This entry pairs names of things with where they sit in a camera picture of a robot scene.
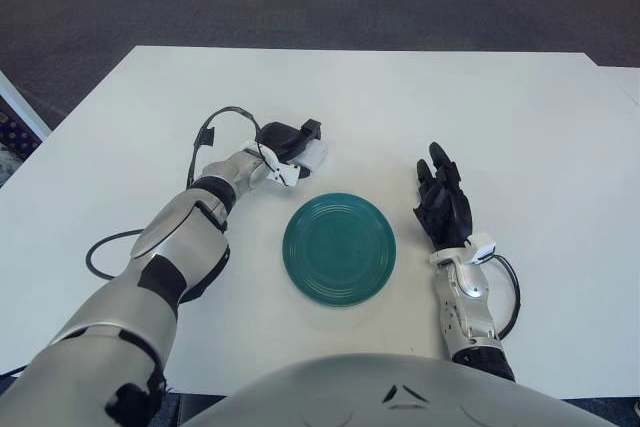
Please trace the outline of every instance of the white table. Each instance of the white table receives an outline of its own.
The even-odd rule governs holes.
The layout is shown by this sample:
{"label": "white table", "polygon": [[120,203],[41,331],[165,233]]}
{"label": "white table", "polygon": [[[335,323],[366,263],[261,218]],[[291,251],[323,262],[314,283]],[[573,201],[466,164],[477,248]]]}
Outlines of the white table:
{"label": "white table", "polygon": [[[230,218],[232,257],[181,307],[167,376],[177,391],[230,394],[294,361],[342,352],[444,358],[415,162],[440,142],[460,166],[475,229],[515,266],[523,307],[505,340],[518,381],[561,398],[640,394],[640,110],[582,54],[378,53],[137,47],[0,194],[2,371],[31,359],[102,281],[87,248],[144,226],[183,186],[202,120],[221,106],[261,123],[323,123],[329,156],[295,189],[264,185]],[[252,135],[218,119],[222,159]],[[387,216],[393,275],[336,309],[307,300],[281,260],[307,200],[352,192]],[[96,264],[117,272],[131,241]],[[508,281],[487,267],[503,325]]]}

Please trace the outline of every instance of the green plate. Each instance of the green plate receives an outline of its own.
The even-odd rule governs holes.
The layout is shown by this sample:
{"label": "green plate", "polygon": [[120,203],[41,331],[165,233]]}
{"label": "green plate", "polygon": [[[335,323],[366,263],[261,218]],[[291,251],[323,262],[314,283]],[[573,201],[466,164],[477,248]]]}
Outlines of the green plate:
{"label": "green plate", "polygon": [[323,304],[346,306],[384,286],[396,260],[396,242],[389,222],[370,202],[326,194],[291,218],[282,257],[302,292]]}

